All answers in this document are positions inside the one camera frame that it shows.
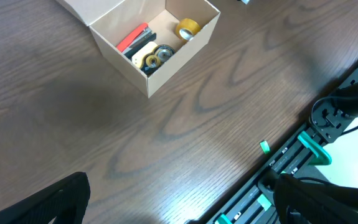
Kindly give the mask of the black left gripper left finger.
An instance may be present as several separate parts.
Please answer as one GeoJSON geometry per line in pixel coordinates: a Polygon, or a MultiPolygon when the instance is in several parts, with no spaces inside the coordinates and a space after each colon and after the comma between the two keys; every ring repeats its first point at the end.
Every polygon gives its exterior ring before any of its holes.
{"type": "Polygon", "coordinates": [[[81,224],[90,199],[84,172],[75,172],[0,211],[0,224],[81,224]]]}

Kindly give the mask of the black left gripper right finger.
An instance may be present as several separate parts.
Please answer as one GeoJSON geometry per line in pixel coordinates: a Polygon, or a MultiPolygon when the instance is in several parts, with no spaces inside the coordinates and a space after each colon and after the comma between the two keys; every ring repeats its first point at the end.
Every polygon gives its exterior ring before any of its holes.
{"type": "Polygon", "coordinates": [[[314,184],[281,174],[273,199],[280,223],[358,224],[358,188],[314,184]]]}

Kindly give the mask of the yellow sticky note pad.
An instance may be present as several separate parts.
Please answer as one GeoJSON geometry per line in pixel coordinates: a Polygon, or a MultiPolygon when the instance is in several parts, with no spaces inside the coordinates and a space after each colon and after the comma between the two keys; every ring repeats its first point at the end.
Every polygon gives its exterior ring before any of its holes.
{"type": "Polygon", "coordinates": [[[142,47],[141,49],[139,49],[131,58],[132,63],[138,67],[138,68],[142,68],[143,64],[144,64],[144,58],[147,54],[153,53],[154,49],[157,47],[158,45],[153,42],[150,41],[148,42],[144,47],[142,47]]]}

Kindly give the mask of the correction tape dispenser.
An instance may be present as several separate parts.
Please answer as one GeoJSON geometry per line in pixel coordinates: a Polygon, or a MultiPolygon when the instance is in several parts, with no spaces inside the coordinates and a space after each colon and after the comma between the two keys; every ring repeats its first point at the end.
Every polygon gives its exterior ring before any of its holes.
{"type": "Polygon", "coordinates": [[[169,45],[158,45],[151,53],[143,57],[141,71],[151,76],[159,67],[175,54],[175,50],[169,45]]]}

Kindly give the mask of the brown cardboard box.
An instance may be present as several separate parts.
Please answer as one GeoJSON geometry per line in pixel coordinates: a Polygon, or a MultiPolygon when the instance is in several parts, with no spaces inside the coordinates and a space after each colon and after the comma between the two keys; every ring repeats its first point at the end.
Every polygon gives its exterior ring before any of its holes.
{"type": "Polygon", "coordinates": [[[153,95],[203,46],[208,44],[220,11],[207,0],[57,0],[91,31],[101,54],[146,96],[153,95]],[[201,30],[189,41],[178,38],[175,28],[189,18],[201,30]],[[175,54],[147,76],[116,46],[135,28],[148,23],[158,45],[175,54]]]}

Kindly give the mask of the clear yellow tape roll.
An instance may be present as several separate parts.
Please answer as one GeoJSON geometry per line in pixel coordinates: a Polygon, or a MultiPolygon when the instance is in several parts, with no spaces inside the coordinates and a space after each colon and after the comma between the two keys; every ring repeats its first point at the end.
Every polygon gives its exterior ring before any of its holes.
{"type": "Polygon", "coordinates": [[[201,26],[194,20],[185,18],[177,24],[175,28],[175,33],[178,38],[189,41],[191,40],[199,31],[201,26]]]}

